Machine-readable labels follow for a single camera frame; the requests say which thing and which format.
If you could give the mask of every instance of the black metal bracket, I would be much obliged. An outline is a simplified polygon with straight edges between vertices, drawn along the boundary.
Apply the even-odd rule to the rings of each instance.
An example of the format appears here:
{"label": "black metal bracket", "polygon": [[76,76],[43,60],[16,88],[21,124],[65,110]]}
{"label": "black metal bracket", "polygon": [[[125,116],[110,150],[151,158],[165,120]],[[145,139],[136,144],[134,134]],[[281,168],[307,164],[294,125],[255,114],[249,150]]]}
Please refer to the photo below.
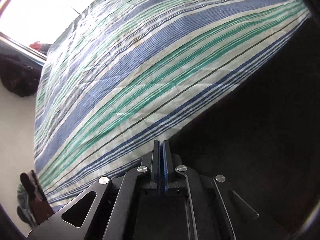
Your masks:
{"label": "black metal bracket", "polygon": [[227,181],[199,176],[154,142],[141,165],[119,178],[101,177],[35,228],[30,240],[285,239]]}

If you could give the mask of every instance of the blue stripe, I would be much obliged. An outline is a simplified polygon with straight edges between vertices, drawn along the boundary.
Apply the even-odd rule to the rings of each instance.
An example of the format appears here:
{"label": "blue stripe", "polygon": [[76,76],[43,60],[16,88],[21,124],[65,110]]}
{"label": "blue stripe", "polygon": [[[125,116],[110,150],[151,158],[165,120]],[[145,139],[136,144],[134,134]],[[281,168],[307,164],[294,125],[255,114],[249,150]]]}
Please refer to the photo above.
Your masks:
{"label": "blue stripe", "polygon": [[163,167],[164,167],[164,190],[168,191],[168,179],[169,179],[169,172],[168,172],[168,164],[167,164],[167,151],[162,143],[162,153],[163,153]]}
{"label": "blue stripe", "polygon": [[54,99],[56,98],[57,94],[61,91],[61,89],[63,88],[65,82],[70,78],[70,76],[74,73],[74,71],[78,68],[79,64],[84,60],[84,58],[91,54],[92,51],[94,51],[94,49],[97,49],[98,45],[101,44],[101,42],[103,40],[105,40],[113,31],[115,31],[116,29],[118,29],[120,26],[122,26],[124,23],[128,22],[129,20],[131,20],[133,17],[137,16],[139,13],[141,13],[142,11],[144,11],[145,9],[157,4],[157,3],[160,3],[160,2],[164,2],[166,0],[147,0],[146,2],[140,4],[139,6],[137,6],[137,8],[133,9],[128,15],[126,15],[125,17],[121,18],[120,21],[118,21],[117,23],[113,24],[112,26],[109,26],[107,31],[104,33],[104,35],[102,36],[99,36],[97,37],[97,40],[95,40],[93,42],[93,44],[91,44],[90,46],[86,46],[84,47],[83,49],[85,49],[85,53],[82,57],[79,57],[77,59],[76,62],[70,64],[70,68],[68,70],[68,74],[65,75],[63,78],[62,78],[62,82],[61,82],[61,85],[56,87],[55,90],[52,92],[52,94],[50,95],[50,100],[49,102],[47,103],[47,106],[46,106],[46,110],[44,112],[44,114],[39,117],[37,120],[36,120],[36,129],[41,125],[41,123],[43,122],[44,118],[47,116],[48,114],[48,111],[54,101]]}
{"label": "blue stripe", "polygon": [[221,5],[196,14],[187,15],[160,30],[152,37],[152,39],[148,39],[133,51],[123,56],[84,96],[81,102],[73,110],[72,114],[68,116],[67,120],[60,126],[43,154],[36,161],[35,167],[37,172],[44,168],[71,132],[101,99],[103,99],[137,67],[156,55],[159,51],[188,33],[230,15],[286,1],[288,0],[246,0],[238,3]]}
{"label": "blue stripe", "polygon": [[64,205],[59,205],[59,206],[54,206],[54,207],[51,207],[53,212],[57,213],[61,208],[63,208],[66,204]]}
{"label": "blue stripe", "polygon": [[138,159],[135,159],[121,167],[118,167],[116,170],[113,170],[112,172],[108,173],[108,174],[104,174],[104,175],[101,175],[95,179],[92,179],[90,180],[89,182],[85,183],[84,185],[78,187],[78,188],[75,188],[69,192],[66,192],[64,194],[61,194],[59,195],[58,197],[54,198],[54,199],[51,199],[50,200],[50,204],[52,203],[55,203],[55,202],[58,202],[58,201],[62,201],[62,200],[65,200],[65,199],[68,199],[68,198],[71,198],[71,197],[76,197],[78,196],[82,191],[84,191],[87,187],[89,187],[92,183],[94,183],[98,178],[100,177],[103,177],[103,176],[108,176],[110,177],[111,179],[112,178],[118,178],[118,177],[121,177],[123,176],[128,170],[134,168],[134,167],[138,167],[139,164],[141,163],[141,158],[138,158]]}
{"label": "blue stripe", "polygon": [[[239,71],[241,70],[244,66],[246,66],[247,64],[249,64],[250,62],[252,62],[254,59],[256,59],[258,56],[262,55],[266,50],[270,49],[272,46],[274,46],[275,44],[279,43],[280,40],[284,39],[285,37],[291,35],[291,33],[293,33],[293,31],[299,26],[297,25],[295,28],[293,28],[290,32],[288,32],[287,34],[285,34],[284,36],[282,36],[280,39],[278,39],[277,41],[275,41],[273,44],[271,44],[270,46],[268,46],[266,49],[264,49],[263,51],[261,51],[259,54],[255,55],[254,57],[252,57],[249,61],[247,61],[246,63],[242,64],[240,67],[237,68],[237,70],[235,71]],[[282,42],[282,44],[278,45],[277,47],[274,48],[274,51],[277,51],[282,45],[284,44],[284,42]],[[266,59],[271,57],[271,54],[266,55]],[[224,80],[226,80],[228,77],[234,75],[234,72],[229,73],[227,76],[225,76],[223,79],[219,80],[218,82],[216,82],[215,84],[211,85],[210,87],[208,87],[206,90],[202,91],[201,93],[199,93],[197,96],[193,97],[191,100],[189,100],[188,102],[186,102],[185,104],[183,104],[182,106],[180,106],[179,108],[177,108],[175,111],[173,111],[172,113],[170,113],[169,115],[167,115],[166,117],[164,117],[163,119],[159,120],[158,122],[154,123],[153,125],[151,125],[150,127],[148,127],[147,129],[143,130],[142,132],[140,132],[139,134],[135,135],[134,137],[132,137],[131,139],[127,140],[126,142],[122,143],[121,145],[119,145],[118,147],[114,148],[113,150],[109,151],[108,153],[104,154],[102,157],[98,158],[95,162],[87,165],[86,167],[82,168],[78,174],[76,174],[74,177],[66,180],[65,182],[63,182],[60,186],[58,186],[54,192],[57,192],[58,190],[61,190],[73,183],[75,183],[76,181],[78,181],[79,179],[81,179],[82,177],[86,176],[87,174],[89,174],[91,171],[94,171],[102,166],[104,166],[106,163],[110,163],[113,159],[116,159],[120,156],[125,155],[126,153],[128,153],[129,151],[132,151],[133,149],[139,147],[140,145],[144,144],[146,141],[148,141],[150,138],[157,136],[158,134],[160,134],[160,128],[163,128],[163,130],[168,130],[169,128],[171,128],[174,124],[181,122],[180,120],[178,120],[179,116],[183,116],[183,114],[185,114],[187,110],[185,110],[184,112],[180,113],[177,117],[174,118],[174,120],[171,120],[171,125],[168,125],[168,123],[166,124],[162,124],[161,126],[159,126],[156,130],[156,132],[153,132],[153,134],[148,134],[148,132],[157,127],[158,125],[160,125],[161,123],[163,123],[164,121],[166,121],[167,119],[169,119],[170,117],[172,117],[173,115],[175,115],[176,113],[178,113],[179,111],[181,111],[183,108],[185,108],[186,106],[190,105],[192,102],[194,102],[195,100],[197,100],[198,98],[200,98],[203,94],[207,93],[209,90],[215,88],[217,85],[221,84]],[[223,91],[220,91],[219,95],[221,95],[223,92],[225,92],[227,88],[224,88]],[[218,90],[214,90],[213,92],[210,93],[210,95],[212,95],[213,93],[216,93],[217,91],[221,90],[221,88],[218,88]],[[204,97],[202,101],[204,101],[206,98],[208,98],[210,95],[206,95],[206,97]],[[202,107],[201,104],[199,104],[199,102],[196,104],[196,109],[193,112],[198,111],[200,108]],[[114,153],[116,150],[120,149],[121,147],[126,146],[126,148],[122,149],[121,152],[117,153],[117,154],[113,154],[111,156],[111,158],[106,158],[106,157],[110,157],[110,155],[112,153]]]}
{"label": "blue stripe", "polygon": [[[159,16],[156,17],[154,20],[149,21],[149,22],[143,27],[143,28],[145,28],[146,26],[151,25],[151,27],[150,27],[147,31],[145,31],[145,32],[143,33],[143,35],[141,35],[139,38],[142,39],[143,37],[147,36],[151,31],[153,31],[154,29],[156,29],[156,28],[159,27],[160,25],[164,24],[165,22],[171,20],[172,18],[174,18],[174,17],[176,17],[177,15],[180,15],[180,14],[182,14],[182,13],[184,13],[184,12],[190,12],[190,11],[193,11],[193,10],[196,10],[196,9],[199,9],[199,8],[203,8],[203,7],[208,6],[208,5],[217,4],[217,3],[223,3],[223,2],[226,2],[226,1],[230,1],[230,0],[221,0],[221,1],[218,1],[218,2],[215,1],[215,2],[209,2],[209,3],[201,3],[200,5],[198,5],[198,6],[196,6],[196,7],[188,8],[188,9],[186,9],[186,10],[180,10],[180,11],[178,11],[176,14],[170,15],[169,17],[163,19],[161,22],[159,22],[159,18],[161,18],[162,15],[159,15]],[[132,46],[134,43],[137,42],[137,37],[138,37],[138,34],[137,34],[137,33],[138,33],[139,31],[140,31],[140,30],[137,30],[135,33],[133,33],[132,35],[130,35],[130,36],[132,36],[132,37],[135,37],[135,39],[132,40],[131,43],[129,43],[129,44],[127,44],[125,47],[123,47],[121,50],[120,50],[120,49],[116,50],[116,53],[115,53],[114,57],[117,57],[120,53],[122,53],[123,51],[127,50],[130,46]],[[116,49],[116,48],[118,48],[119,46],[120,46],[120,45],[117,45],[117,46],[115,46],[114,48],[112,48],[111,51],[110,51],[110,53],[113,53],[113,49]],[[97,63],[97,65],[102,64],[102,62],[105,60],[106,57],[108,57],[108,55],[109,55],[109,53],[106,54],[104,57],[102,57],[101,60]],[[109,60],[106,62],[106,64],[108,65],[108,64],[110,64],[111,62],[112,62],[112,59],[109,59]],[[98,68],[98,69],[99,69],[99,71],[98,71],[97,73],[95,73],[95,75],[92,77],[92,80],[95,80],[96,76],[97,76],[98,74],[100,74],[100,72],[103,71],[104,68]],[[87,75],[84,76],[84,77],[82,78],[82,80],[84,81],[85,78],[86,78],[88,75],[90,75],[90,73],[87,73]],[[86,85],[84,85],[81,90],[77,90],[77,91],[76,91],[76,92],[78,92],[78,94],[75,95],[75,93],[73,93],[72,95],[70,95],[70,96],[66,99],[66,101],[69,102],[69,103],[63,107],[63,112],[60,112],[59,115],[57,115],[57,117],[56,117],[56,116],[53,117],[53,119],[52,119],[52,121],[51,121],[51,127],[57,127],[57,126],[60,124],[60,122],[63,120],[63,117],[66,116],[67,113],[69,112],[71,106],[74,105],[74,103],[76,102],[76,100],[81,96],[81,94],[82,94],[82,93],[86,90],[86,88],[91,84],[90,80],[86,80],[86,81],[84,81],[84,83],[85,83]],[[36,155],[35,155],[35,157],[37,157],[37,156],[42,152],[44,146],[45,146],[45,141],[44,141],[44,140],[42,141],[41,144],[38,144],[38,145],[36,146]]]}

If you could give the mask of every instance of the floor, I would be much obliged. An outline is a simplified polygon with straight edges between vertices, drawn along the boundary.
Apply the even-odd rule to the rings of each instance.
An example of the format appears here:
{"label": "floor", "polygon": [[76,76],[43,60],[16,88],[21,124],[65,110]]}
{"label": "floor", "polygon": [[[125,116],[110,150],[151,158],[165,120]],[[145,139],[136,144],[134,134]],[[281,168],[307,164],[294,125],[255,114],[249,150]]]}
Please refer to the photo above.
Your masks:
{"label": "floor", "polygon": [[20,174],[34,169],[36,97],[21,98],[0,82],[0,106],[0,204],[27,236],[31,229],[17,215],[17,189]]}
{"label": "floor", "polygon": [[307,20],[241,87],[170,138],[200,174],[223,174],[294,232],[320,196],[320,29]]}

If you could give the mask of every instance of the green stripe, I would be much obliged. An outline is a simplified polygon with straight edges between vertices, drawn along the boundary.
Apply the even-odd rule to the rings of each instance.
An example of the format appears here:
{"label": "green stripe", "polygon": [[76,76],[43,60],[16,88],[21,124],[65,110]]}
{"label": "green stripe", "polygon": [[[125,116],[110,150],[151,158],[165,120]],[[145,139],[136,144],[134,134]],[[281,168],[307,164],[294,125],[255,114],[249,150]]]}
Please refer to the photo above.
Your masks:
{"label": "green stripe", "polygon": [[[62,168],[61,171],[63,171],[65,169],[65,167],[69,166],[82,152],[86,150],[87,148],[91,147],[92,144],[96,143],[98,140],[100,140],[101,138],[103,138],[108,132],[110,132],[114,127],[118,126],[120,122],[123,122],[125,120],[127,120],[131,115],[135,114],[137,111],[139,111],[141,108],[145,107],[147,104],[149,104],[151,101],[153,101],[155,98],[161,96],[163,93],[165,93],[166,91],[168,91],[169,89],[171,89],[172,87],[174,87],[177,83],[182,82],[183,80],[185,80],[186,78],[188,78],[190,75],[192,75],[193,73],[195,73],[196,71],[198,71],[199,69],[201,69],[203,66],[211,63],[212,61],[216,60],[217,58],[221,57],[222,55],[224,55],[226,52],[228,52],[229,50],[233,49],[234,47],[238,46],[239,44],[241,44],[244,41],[247,41],[248,39],[252,38],[253,36],[267,30],[270,27],[273,27],[275,25],[277,25],[279,22],[282,22],[283,20],[287,19],[288,17],[291,17],[292,15],[296,14],[298,12],[298,10],[296,10],[296,12],[291,13],[287,16],[283,16],[280,19],[276,20],[275,22],[269,23],[268,25],[262,26],[258,29],[255,29],[253,31],[251,31],[248,34],[243,35],[242,37],[236,39],[235,41],[233,41],[233,43],[229,43],[225,46],[223,46],[222,48],[218,49],[217,51],[215,51],[214,53],[212,53],[211,55],[207,56],[206,58],[204,58],[203,60],[201,60],[200,62],[198,62],[192,69],[188,69],[185,72],[179,74],[177,77],[173,78],[170,83],[167,83],[165,85],[163,85],[162,87],[158,88],[156,91],[153,91],[150,95],[148,95],[143,101],[140,101],[137,105],[135,105],[132,108],[132,111],[130,112],[130,114],[127,114],[126,116],[121,116],[118,120],[113,121],[113,123],[111,123],[107,128],[105,128],[104,132],[101,133],[99,136],[89,140],[76,154],[75,156],[69,160],[69,163],[67,165],[64,166],[64,168]],[[279,15],[280,13],[273,15],[270,18],[274,18],[277,15]],[[260,23],[261,21],[265,21],[266,19],[263,20],[259,20],[257,21],[255,24]],[[251,25],[254,25],[254,23],[252,23],[251,25],[248,25],[248,23],[245,24],[246,27],[248,28]],[[182,65],[185,65],[186,62],[192,60],[193,58],[197,57],[198,55],[202,54],[205,50],[209,49],[210,47],[212,47],[213,45],[216,45],[218,42],[223,41],[224,39],[232,36],[234,33],[237,33],[240,30],[233,30],[229,33],[229,35],[225,34],[221,37],[219,37],[216,40],[213,40],[211,42],[209,42],[208,44],[206,44],[206,46],[204,46],[203,48],[201,48],[200,50],[198,50],[197,52],[194,52],[194,54],[190,57],[188,57],[188,59],[186,59],[185,61],[180,62],[177,66],[175,66],[177,69],[179,67],[181,67]]]}
{"label": "green stripe", "polygon": [[[127,9],[127,11],[124,10],[124,13],[123,11],[120,11],[119,9],[117,9],[116,11],[113,11],[112,13],[110,13],[109,15],[107,15],[105,18],[103,18],[99,23],[97,23],[97,25],[95,25],[95,27],[93,29],[91,29],[89,31],[89,33],[85,34],[84,36],[82,36],[82,38],[77,42],[76,46],[74,47],[73,51],[70,52],[73,53],[75,49],[77,49],[77,47],[82,43],[82,42],[85,42],[85,38],[88,37],[90,34],[92,34],[95,29],[98,27],[98,26],[104,26],[105,29],[107,29],[109,27],[110,24],[112,24],[114,22],[113,19],[108,19],[109,17],[112,17],[111,15],[113,14],[119,14],[119,15],[123,15],[125,13],[128,13],[130,12],[132,9],[134,9],[132,6],[128,6],[130,3],[134,3],[134,4],[141,4],[143,2],[145,2],[146,0],[129,0],[129,1],[125,1],[123,4],[116,4],[114,5],[115,7],[125,7],[124,9]],[[62,64],[64,64],[67,60],[69,60],[69,54],[67,54],[65,56],[65,59],[64,61],[62,62]]]}
{"label": "green stripe", "polygon": [[[173,4],[172,6],[176,5],[176,4],[180,4],[182,2],[181,0],[173,0],[170,4]],[[158,6],[157,8],[155,8],[153,11],[149,11],[147,10],[145,12],[145,15],[142,17],[142,19],[147,19],[147,17],[150,15],[150,16],[154,16],[156,13],[159,13],[161,11],[162,8],[164,9],[169,9],[168,7],[168,3],[162,3],[160,4],[161,6]],[[129,24],[129,27],[127,27],[125,29],[128,30],[129,28],[133,28],[135,25],[137,25],[138,22],[132,22]],[[109,43],[101,43],[103,44],[103,48],[101,48],[101,50],[99,50],[99,52],[97,52],[97,54],[95,56],[92,57],[92,60],[95,59],[99,54],[102,53],[102,51],[105,51],[105,48],[108,47],[114,40],[116,39],[116,37],[114,37]],[[72,89],[72,85],[74,84],[75,81],[78,80],[78,77],[83,73],[83,69],[79,68],[77,70],[78,72],[78,75],[74,74],[72,76],[71,79],[69,79],[69,82],[66,83],[66,85],[64,86],[64,89],[59,93],[59,95],[56,97],[56,99],[54,100],[54,102],[52,103],[52,106],[50,108],[50,111],[49,113],[47,114],[47,117],[50,117],[50,116],[53,116],[52,113],[54,113],[56,107],[58,104],[60,104],[60,102],[65,99],[65,95],[67,92],[69,92],[71,89]],[[51,124],[51,122],[45,122],[45,120],[42,122],[42,124],[40,125],[40,127],[37,129],[37,133],[36,133],[36,136],[35,136],[35,141],[37,142],[39,140],[39,137],[37,135],[41,135],[42,134],[42,131],[43,129],[47,129],[47,127]]]}
{"label": "green stripe", "polygon": [[[301,6],[301,4],[297,4],[297,5],[294,5],[292,8],[290,9],[293,9],[293,8],[296,8],[298,6]],[[254,15],[249,15],[249,16],[244,16],[244,17],[241,17],[241,18],[238,18],[238,19],[235,19],[231,22],[228,22],[228,23],[225,23],[221,26],[218,26],[210,31],[208,31],[207,33],[204,33],[196,38],[194,38],[192,41],[186,43],[185,45],[183,45],[182,47],[180,47],[177,52],[173,52],[173,55],[170,54],[168,55],[166,58],[162,59],[161,61],[159,61],[158,63],[156,63],[153,67],[150,68],[151,71],[146,71],[146,72],[149,72],[147,73],[148,75],[146,75],[145,73],[143,73],[141,76],[139,76],[139,78],[137,78],[139,80],[139,83],[142,82],[142,80],[144,79],[143,76],[145,76],[145,78],[147,78],[148,76],[150,76],[152,73],[154,73],[156,70],[158,70],[159,68],[163,67],[165,64],[167,64],[169,61],[171,61],[172,59],[174,59],[175,57],[179,56],[180,54],[184,53],[186,50],[188,50],[189,48],[195,46],[197,43],[201,42],[202,40],[208,38],[209,36],[211,35],[214,35],[216,34],[217,32],[223,30],[223,29],[226,29],[227,27],[230,27],[231,25],[234,25],[238,22],[240,22],[241,20],[242,21],[245,21],[247,19],[250,19],[250,18],[255,18],[255,17],[261,17],[263,15],[266,15],[266,14],[270,14],[272,13],[273,11],[275,10],[279,10],[281,8],[283,8],[284,5],[282,6],[279,6],[277,8],[272,8],[268,11],[265,11],[265,12],[260,12],[260,13],[256,13]],[[277,17],[278,15],[282,14],[283,12],[285,12],[286,10],[288,10],[289,8],[285,8],[283,11],[280,11],[278,12],[277,14],[275,15],[272,15],[271,17],[269,18],[264,18],[263,20],[268,20],[270,18],[274,18],[274,17]],[[232,30],[226,34],[224,34],[223,36],[211,41],[209,43],[209,47],[208,45],[206,49],[210,48],[211,46],[217,44],[218,42],[234,35],[235,33],[238,33],[239,31],[245,29],[245,28],[248,28],[252,25],[255,25],[255,24],[258,24],[259,22],[249,22],[249,23],[246,23],[240,27],[238,27],[237,29],[235,30]],[[180,65],[184,65],[186,63],[188,63],[189,61],[191,61],[194,57],[197,57],[199,54],[203,53],[205,50],[203,50],[204,48],[202,47],[201,49],[199,49],[198,51],[194,52],[193,54],[191,54],[190,56],[188,56],[187,58],[185,58],[184,60],[182,60],[180,62]],[[107,116],[105,116],[102,120],[100,120],[94,127],[92,127],[84,136],[82,136],[82,138],[86,138],[88,135],[90,135],[93,131],[95,131],[100,125],[102,125],[103,123],[105,123],[111,116],[113,116],[115,113],[118,113],[121,111],[121,109],[123,109],[123,107],[125,107],[128,103],[132,102],[133,99],[135,99],[138,95],[142,94],[145,90],[147,90],[149,87],[151,87],[152,85],[154,85],[156,81],[159,81],[161,79],[163,79],[164,77],[166,77],[167,75],[169,75],[170,73],[172,73],[173,71],[175,71],[177,69],[177,65],[174,65],[173,67],[171,67],[170,69],[168,69],[166,72],[162,73],[160,76],[158,76],[157,78],[153,79],[152,82],[150,82],[149,84],[146,84],[143,88],[139,89],[135,94],[131,95],[131,97],[129,97],[126,101],[124,101],[120,106],[118,106],[118,108],[116,108],[115,110],[113,110],[111,113],[109,113]],[[124,88],[124,92],[129,92],[131,91],[132,88],[134,88],[135,84],[134,82],[132,82],[132,84],[130,84],[131,86],[129,88]],[[106,109],[108,109],[113,103],[115,103],[116,101],[118,101],[120,99],[120,97],[115,97],[113,98],[112,100],[110,100],[108,103],[106,103],[101,109],[98,110],[98,112],[93,116],[91,117],[91,119],[89,119],[87,121],[86,124],[84,124],[84,126],[77,132],[76,135],[74,135],[74,137],[72,138],[72,140],[67,144],[67,146],[63,149],[63,151],[60,153],[60,154],[63,154],[64,151],[68,150],[69,146],[77,139],[78,135],[81,134],[81,132],[83,130],[85,130],[96,118],[98,118],[102,113],[105,112]],[[79,147],[80,143],[78,142],[75,146],[73,146],[73,148],[70,149],[71,152],[73,152],[77,147]]]}

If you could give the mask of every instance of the striped bed sheet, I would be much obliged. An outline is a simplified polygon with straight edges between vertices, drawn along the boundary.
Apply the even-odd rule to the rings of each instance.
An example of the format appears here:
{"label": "striped bed sheet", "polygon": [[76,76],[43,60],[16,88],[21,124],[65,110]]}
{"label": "striped bed sheet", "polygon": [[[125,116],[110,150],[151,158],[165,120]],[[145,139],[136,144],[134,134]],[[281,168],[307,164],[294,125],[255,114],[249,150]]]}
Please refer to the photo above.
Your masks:
{"label": "striped bed sheet", "polygon": [[35,167],[53,209],[137,165],[307,17],[301,0],[93,2],[51,46],[37,93]]}

